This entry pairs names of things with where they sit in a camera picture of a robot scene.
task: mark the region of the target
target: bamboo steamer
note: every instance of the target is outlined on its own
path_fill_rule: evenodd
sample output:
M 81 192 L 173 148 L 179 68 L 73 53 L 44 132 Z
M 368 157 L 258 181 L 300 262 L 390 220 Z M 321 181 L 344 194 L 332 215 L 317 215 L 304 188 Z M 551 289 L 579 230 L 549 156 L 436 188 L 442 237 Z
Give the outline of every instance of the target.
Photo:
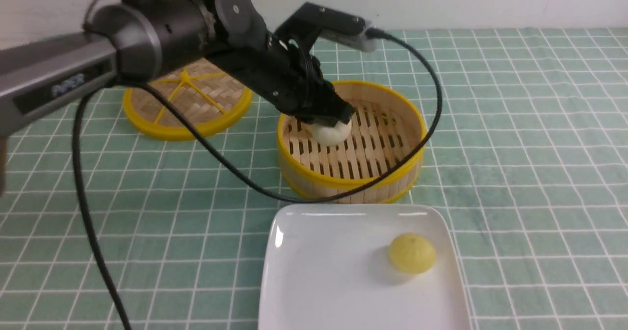
M 151 82 L 194 124 L 211 136 L 235 124 L 249 109 L 253 92 L 207 60 L 198 60 Z M 161 140 L 194 140 L 182 124 L 143 89 L 126 89 L 123 109 L 142 133 Z
M 305 198 L 322 198 L 373 180 L 397 164 L 426 135 L 424 120 L 403 95 L 359 80 L 334 82 L 338 95 L 355 107 L 351 134 L 324 147 L 296 119 L 281 115 L 278 159 L 290 187 Z M 401 169 L 339 203 L 392 203 L 406 194 L 421 171 L 423 149 Z

